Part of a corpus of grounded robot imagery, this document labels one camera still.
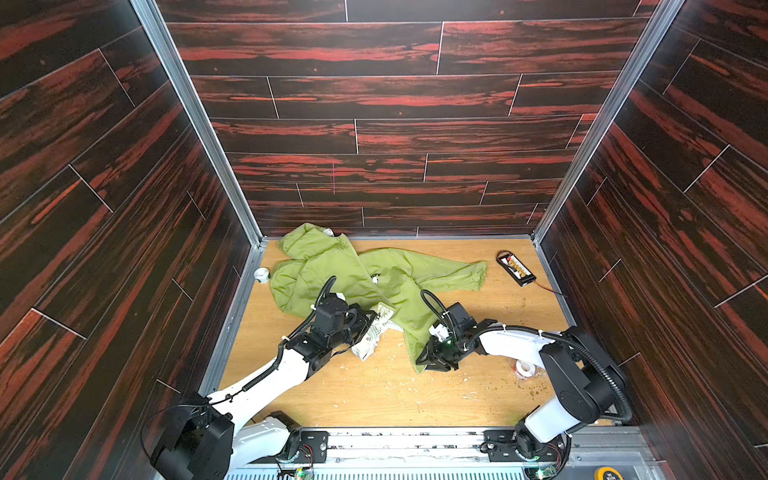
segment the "yellow tape measure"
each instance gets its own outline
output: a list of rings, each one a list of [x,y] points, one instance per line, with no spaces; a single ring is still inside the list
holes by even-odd
[[[602,467],[595,471],[594,480],[624,480],[624,477],[611,467]]]

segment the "wooden floor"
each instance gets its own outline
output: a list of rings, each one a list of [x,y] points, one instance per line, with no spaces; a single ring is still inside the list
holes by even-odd
[[[539,281],[549,286],[530,240],[363,240],[358,252],[396,247],[465,262],[488,261],[479,292],[441,293],[445,305],[461,302],[480,321],[544,330],[568,327],[553,293],[536,285],[524,288],[495,262],[499,250],[511,250]],[[287,257],[277,242],[267,246],[262,266],[270,269]],[[270,361],[283,335],[300,322],[280,312],[268,285],[253,287],[222,387]],[[352,353],[337,356],[302,385],[284,393],[256,420],[283,410],[304,426],[478,426],[514,425],[552,395],[548,379],[519,386],[508,359],[471,355],[456,372],[416,375],[400,332],[389,330],[373,356],[361,362]]]

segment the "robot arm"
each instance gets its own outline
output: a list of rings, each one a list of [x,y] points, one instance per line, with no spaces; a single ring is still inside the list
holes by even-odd
[[[277,356],[244,379],[204,398],[187,394],[173,411],[150,463],[167,480],[217,480],[258,458],[297,452],[298,425],[281,412],[244,427],[265,406],[326,365],[344,344],[354,346],[374,320],[386,321],[360,305],[330,293],[331,277],[310,316],[278,345]]]
[[[426,299],[437,302],[435,308]],[[536,459],[547,444],[599,418],[627,421],[631,408],[624,394],[627,380],[615,361],[581,327],[550,333],[524,326],[506,326],[486,319],[479,324],[460,303],[445,308],[428,291],[422,298],[438,315],[434,332],[417,360],[427,369],[447,372],[472,352],[500,355],[547,370],[555,395],[515,426],[510,441],[526,460]],[[606,413],[616,405],[620,415]]]

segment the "green jacket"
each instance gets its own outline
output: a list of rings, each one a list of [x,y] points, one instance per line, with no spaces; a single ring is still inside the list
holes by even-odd
[[[476,291],[485,282],[484,261],[455,262],[397,248],[358,255],[345,235],[329,237],[311,223],[288,233],[278,247],[293,259],[281,262],[270,281],[272,295],[283,312],[306,318],[320,288],[335,275],[333,291],[343,293],[347,303],[371,309],[384,302],[396,309],[392,321],[405,333],[417,372],[424,367],[416,366],[415,360],[429,339],[429,327],[437,320],[422,301],[421,290]]]

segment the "white ventilation grille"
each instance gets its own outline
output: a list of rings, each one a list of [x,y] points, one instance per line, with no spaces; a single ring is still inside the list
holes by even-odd
[[[275,472],[248,472],[249,468],[242,468],[231,472],[226,480],[276,480]],[[489,467],[484,467],[485,472],[467,472],[466,468],[452,471],[449,468],[441,468],[443,472],[384,472],[378,473],[371,468],[370,472],[315,472],[316,480],[525,480],[522,469],[517,467],[499,467],[497,472],[488,472]]]

